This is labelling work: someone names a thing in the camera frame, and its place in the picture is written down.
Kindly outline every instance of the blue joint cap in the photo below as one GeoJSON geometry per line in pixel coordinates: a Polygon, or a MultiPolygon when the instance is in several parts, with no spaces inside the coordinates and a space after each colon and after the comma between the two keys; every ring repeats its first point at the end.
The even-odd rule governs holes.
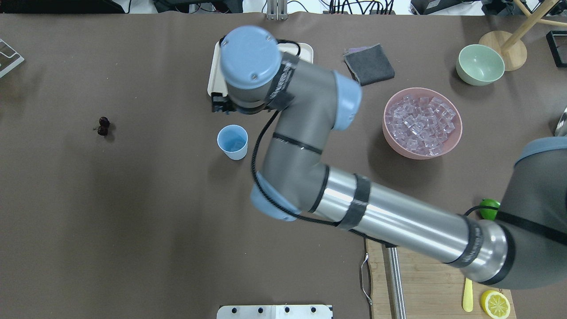
{"type": "Polygon", "coordinates": [[[567,149],[567,136],[544,137],[531,141],[524,147],[514,166],[528,156],[557,149],[567,149]]]}
{"type": "Polygon", "coordinates": [[[344,77],[339,72],[333,71],[333,74],[337,83],[337,117],[333,129],[343,131],[352,123],[360,108],[362,89],[358,82],[344,77]]]}
{"type": "MultiPolygon", "coordinates": [[[[258,182],[262,187],[262,189],[266,192],[266,194],[268,194],[268,196],[270,196],[270,198],[272,198],[276,203],[278,203],[278,205],[287,208],[296,215],[299,215],[301,213],[301,211],[297,207],[293,206],[293,204],[291,204],[270,183],[268,183],[268,181],[264,179],[264,177],[262,176],[262,174],[260,174],[260,172],[257,172],[256,176],[258,177],[258,182]]],[[[250,199],[252,200],[252,204],[259,211],[270,217],[285,221],[296,220],[295,217],[280,211],[274,205],[270,204],[270,202],[266,198],[264,198],[262,193],[260,193],[260,190],[256,185],[254,185],[254,188],[252,189],[252,193],[250,193],[250,199]]]]}
{"type": "Polygon", "coordinates": [[[220,46],[222,74],[228,84],[238,89],[261,87],[280,69],[278,41],[260,27],[238,27],[225,36],[220,46]]]}

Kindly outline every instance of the pink bowl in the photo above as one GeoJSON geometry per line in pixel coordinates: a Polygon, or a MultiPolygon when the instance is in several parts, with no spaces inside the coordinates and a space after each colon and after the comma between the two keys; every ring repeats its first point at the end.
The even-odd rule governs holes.
{"type": "Polygon", "coordinates": [[[459,111],[456,109],[456,107],[453,105],[453,103],[451,103],[451,101],[449,101],[449,99],[447,99],[442,94],[435,92],[433,90],[425,89],[423,87],[410,87],[408,89],[401,90],[398,93],[394,94],[390,98],[388,103],[386,104],[386,107],[384,108],[384,115],[382,116],[382,131],[384,132],[384,137],[386,138],[386,141],[396,152],[400,153],[401,155],[403,155],[407,158],[411,158],[413,160],[415,160],[415,159],[416,160],[417,159],[418,160],[421,160],[421,159],[427,160],[429,158],[434,158],[434,157],[438,157],[438,156],[441,156],[441,155],[445,155],[448,152],[450,152],[453,148],[455,148],[455,146],[457,146],[457,144],[460,141],[461,135],[463,134],[463,122],[461,120],[459,111]],[[428,97],[428,98],[436,97],[438,99],[441,99],[443,102],[447,103],[447,105],[449,105],[453,109],[453,111],[455,111],[456,115],[453,118],[453,124],[455,124],[455,130],[449,134],[448,139],[443,143],[443,152],[441,154],[439,154],[439,155],[416,154],[416,153],[404,148],[403,146],[401,146],[390,135],[388,127],[386,126],[386,114],[388,114],[388,110],[390,109],[390,107],[392,107],[392,105],[394,105],[398,101],[402,100],[402,98],[404,96],[408,95],[408,94],[412,94],[417,99],[420,98],[420,97],[423,97],[423,96],[428,97]]]}

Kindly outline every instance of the white tray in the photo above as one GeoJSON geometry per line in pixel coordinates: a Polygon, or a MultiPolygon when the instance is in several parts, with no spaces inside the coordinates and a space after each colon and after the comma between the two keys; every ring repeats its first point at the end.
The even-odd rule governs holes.
{"type": "MultiPolygon", "coordinates": [[[[301,54],[299,55],[299,58],[303,61],[313,63],[313,48],[307,43],[299,43],[299,46],[301,47],[301,54]]],[[[287,52],[289,54],[297,53],[297,46],[292,43],[278,44],[278,48],[281,52],[287,52]]],[[[213,63],[211,63],[209,84],[207,85],[207,93],[209,96],[212,92],[222,93],[222,96],[226,96],[228,94],[225,77],[222,75],[221,66],[219,65],[220,57],[221,53],[217,42],[214,46],[213,63]]]]}

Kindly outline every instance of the metal bracket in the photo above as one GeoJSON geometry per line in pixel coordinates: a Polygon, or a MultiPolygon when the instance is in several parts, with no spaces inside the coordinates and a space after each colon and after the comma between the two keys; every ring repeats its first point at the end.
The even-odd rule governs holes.
{"type": "Polygon", "coordinates": [[[233,305],[222,306],[217,319],[333,319],[331,305],[233,305]]]}
{"type": "Polygon", "coordinates": [[[267,4],[268,20],[287,20],[287,0],[268,0],[267,4]]]}
{"type": "Polygon", "coordinates": [[[0,39],[0,78],[22,63],[24,58],[0,39]]]}

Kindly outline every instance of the wooden cutting board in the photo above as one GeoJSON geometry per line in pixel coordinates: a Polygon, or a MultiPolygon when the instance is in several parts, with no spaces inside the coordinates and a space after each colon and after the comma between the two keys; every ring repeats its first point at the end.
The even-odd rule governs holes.
{"type": "MultiPolygon", "coordinates": [[[[366,241],[372,280],[373,319],[390,319],[390,299],[384,269],[382,245],[366,241]]],[[[480,305],[480,296],[492,289],[473,282],[474,305],[472,312],[462,307],[464,276],[456,268],[444,265],[433,258],[398,247],[405,310],[408,319],[490,319],[480,305]]],[[[512,295],[501,291],[510,301],[510,319],[516,319],[512,295]]]]}

